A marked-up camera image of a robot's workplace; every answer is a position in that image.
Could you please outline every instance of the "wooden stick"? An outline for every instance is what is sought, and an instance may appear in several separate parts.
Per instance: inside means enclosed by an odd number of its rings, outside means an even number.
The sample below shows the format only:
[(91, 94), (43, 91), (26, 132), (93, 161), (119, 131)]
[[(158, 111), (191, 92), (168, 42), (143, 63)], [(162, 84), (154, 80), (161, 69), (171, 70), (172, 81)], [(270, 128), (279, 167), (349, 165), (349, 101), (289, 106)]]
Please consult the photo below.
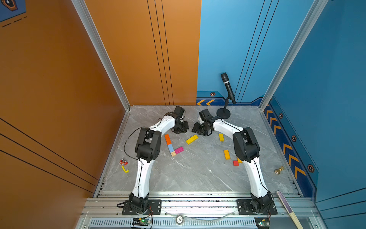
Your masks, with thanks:
[(292, 210), (292, 208), (290, 207), (290, 205), (288, 204), (286, 198), (283, 196), (282, 192), (281, 191), (277, 191), (276, 192), (278, 197), (280, 198), (283, 206), (285, 206), (285, 209), (286, 211), (288, 212), (288, 214), (290, 215), (292, 221), (294, 222), (294, 224), (296, 225), (296, 227), (298, 229), (304, 229), (302, 227), (302, 225), (300, 224), (300, 221), (299, 219), (297, 218), (297, 216), (295, 215), (294, 211)]

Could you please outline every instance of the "marble floor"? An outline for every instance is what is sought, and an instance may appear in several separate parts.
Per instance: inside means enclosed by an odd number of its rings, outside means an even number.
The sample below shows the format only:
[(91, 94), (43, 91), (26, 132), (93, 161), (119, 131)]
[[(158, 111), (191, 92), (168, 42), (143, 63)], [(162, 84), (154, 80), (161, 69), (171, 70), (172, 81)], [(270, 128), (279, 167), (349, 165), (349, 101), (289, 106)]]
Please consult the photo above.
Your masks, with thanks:
[[(150, 191), (181, 191), (181, 192), (240, 192), (250, 193), (250, 183), (243, 164), (233, 166), (236, 160), (233, 140), (224, 136), (225, 141), (219, 141), (219, 133), (198, 139), (188, 145), (186, 140), (193, 136), (194, 123), (198, 122), (199, 112), (208, 109), (213, 116), (219, 106), (182, 106), (186, 110), (184, 120), (188, 121), (187, 133), (175, 134), (168, 131), (174, 149), (183, 146), (184, 151), (172, 157), (164, 136), (161, 138), (161, 150), (152, 168)], [(125, 155), (123, 146), (127, 137), (137, 128), (152, 126), (165, 113), (173, 111), (175, 106), (133, 106), (127, 120), (118, 150), (112, 159), (105, 176), (102, 192), (131, 192), (136, 179), (137, 161)], [(284, 165), (279, 152), (271, 141), (269, 132), (261, 118), (257, 106), (229, 106), (231, 117), (226, 121), (241, 127), (251, 127), (260, 145), (260, 164), (263, 177), (268, 189), (273, 192), (294, 193), (294, 185), (287, 173), (277, 175), (274, 169)], [(126, 144), (126, 152), (136, 156), (135, 145), (139, 130), (136, 131)], [(226, 160), (224, 150), (229, 150), (230, 160)], [(121, 159), (128, 161), (125, 166), (130, 172), (125, 173), (120, 166)]]

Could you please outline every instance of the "white robotic arm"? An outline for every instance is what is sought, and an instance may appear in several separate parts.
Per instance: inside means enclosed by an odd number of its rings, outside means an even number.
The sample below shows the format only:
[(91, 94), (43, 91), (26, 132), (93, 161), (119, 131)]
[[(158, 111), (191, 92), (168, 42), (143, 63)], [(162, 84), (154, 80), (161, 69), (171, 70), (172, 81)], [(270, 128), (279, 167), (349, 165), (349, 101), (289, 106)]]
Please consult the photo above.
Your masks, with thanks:
[(182, 121), (184, 109), (176, 106), (173, 112), (166, 113), (162, 120), (148, 128), (141, 128), (135, 152), (138, 158), (136, 182), (125, 206), (142, 214), (147, 211), (151, 169), (160, 152), (161, 135), (174, 128), (174, 133), (185, 133), (188, 122)]
[(217, 116), (212, 117), (210, 112), (205, 109), (199, 113), (199, 123), (194, 125), (192, 132), (208, 136), (209, 130), (219, 131), (234, 141), (235, 154), (243, 161), (248, 173), (252, 207), (256, 213), (267, 210), (272, 199), (259, 165), (260, 148), (253, 130), (249, 127), (242, 128), (232, 125)]

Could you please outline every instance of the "pink block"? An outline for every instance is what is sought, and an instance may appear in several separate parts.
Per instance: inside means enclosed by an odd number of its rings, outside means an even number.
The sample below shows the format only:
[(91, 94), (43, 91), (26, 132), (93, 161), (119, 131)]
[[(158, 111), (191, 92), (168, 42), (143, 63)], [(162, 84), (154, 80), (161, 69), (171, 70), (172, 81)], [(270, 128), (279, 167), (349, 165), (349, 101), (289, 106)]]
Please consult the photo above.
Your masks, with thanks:
[(184, 151), (184, 149), (183, 149), (183, 147), (181, 146), (181, 147), (179, 147), (178, 149), (176, 149), (175, 150), (175, 153), (176, 154), (179, 154), (180, 152), (183, 152)]

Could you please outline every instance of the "small red toy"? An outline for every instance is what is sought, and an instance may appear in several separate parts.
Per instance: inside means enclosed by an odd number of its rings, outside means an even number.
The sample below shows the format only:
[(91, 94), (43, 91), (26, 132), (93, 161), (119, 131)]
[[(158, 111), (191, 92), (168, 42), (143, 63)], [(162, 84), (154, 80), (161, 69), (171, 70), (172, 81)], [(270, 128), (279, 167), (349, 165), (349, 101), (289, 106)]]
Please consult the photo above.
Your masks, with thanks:
[(122, 165), (122, 166), (124, 166), (124, 165), (127, 165), (127, 164), (128, 164), (128, 162), (127, 162), (126, 160), (123, 160), (123, 159), (122, 159), (119, 163), (120, 163), (120, 165)]

